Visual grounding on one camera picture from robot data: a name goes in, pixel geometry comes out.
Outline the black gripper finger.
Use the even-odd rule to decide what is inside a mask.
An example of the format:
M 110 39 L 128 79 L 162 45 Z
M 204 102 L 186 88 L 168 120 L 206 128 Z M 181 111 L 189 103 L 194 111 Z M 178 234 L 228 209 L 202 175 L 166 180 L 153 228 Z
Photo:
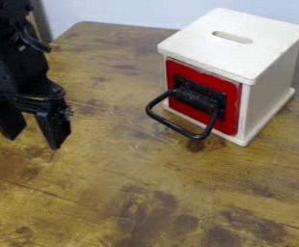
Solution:
M 70 122 L 61 113 L 54 111 L 37 112 L 34 118 L 46 143 L 55 151 L 70 134 Z
M 14 140 L 25 128 L 25 120 L 19 110 L 7 100 L 0 101 L 0 133 Z

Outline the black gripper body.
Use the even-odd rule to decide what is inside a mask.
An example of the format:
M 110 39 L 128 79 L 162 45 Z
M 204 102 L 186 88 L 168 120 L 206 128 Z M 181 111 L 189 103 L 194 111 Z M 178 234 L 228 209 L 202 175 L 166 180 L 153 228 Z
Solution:
M 30 47 L 0 47 L 0 112 L 66 109 L 65 91 L 47 77 L 42 52 Z

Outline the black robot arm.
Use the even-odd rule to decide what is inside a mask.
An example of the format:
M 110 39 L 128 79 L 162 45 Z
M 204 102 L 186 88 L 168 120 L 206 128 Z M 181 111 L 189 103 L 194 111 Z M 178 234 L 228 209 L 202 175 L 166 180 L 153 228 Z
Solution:
M 0 133 L 15 139 L 27 113 L 57 150 L 70 134 L 70 108 L 63 89 L 47 77 L 45 54 L 51 48 L 26 19 L 31 11 L 30 0 L 0 0 Z

